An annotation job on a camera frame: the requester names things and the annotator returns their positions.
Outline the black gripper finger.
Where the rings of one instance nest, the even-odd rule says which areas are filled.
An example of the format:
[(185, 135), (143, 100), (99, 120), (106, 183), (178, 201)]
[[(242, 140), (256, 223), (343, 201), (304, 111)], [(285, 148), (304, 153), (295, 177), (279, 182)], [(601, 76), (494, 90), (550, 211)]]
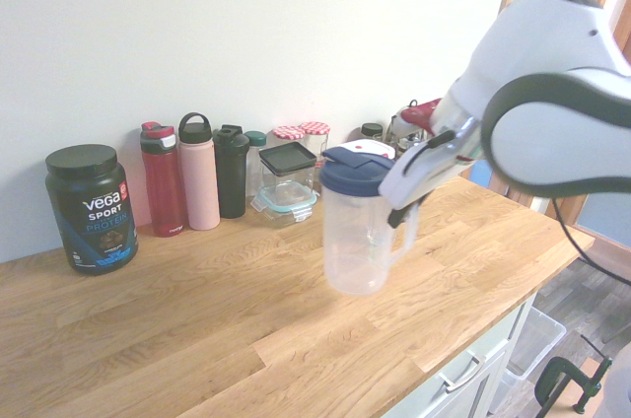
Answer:
[(418, 207), (422, 201), (420, 199), (414, 201), (413, 203), (408, 204), (407, 206), (400, 209), (392, 209), (388, 215), (387, 223), (388, 225), (396, 229), (405, 219), (407, 213), (413, 207)]

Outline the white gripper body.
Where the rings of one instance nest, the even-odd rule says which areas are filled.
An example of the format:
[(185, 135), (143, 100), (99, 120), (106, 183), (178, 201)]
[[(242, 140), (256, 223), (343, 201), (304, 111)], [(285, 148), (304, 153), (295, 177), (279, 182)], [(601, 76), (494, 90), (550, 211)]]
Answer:
[(470, 117), (408, 149), (379, 186), (394, 209), (402, 209), (462, 173), (482, 157), (480, 121)]

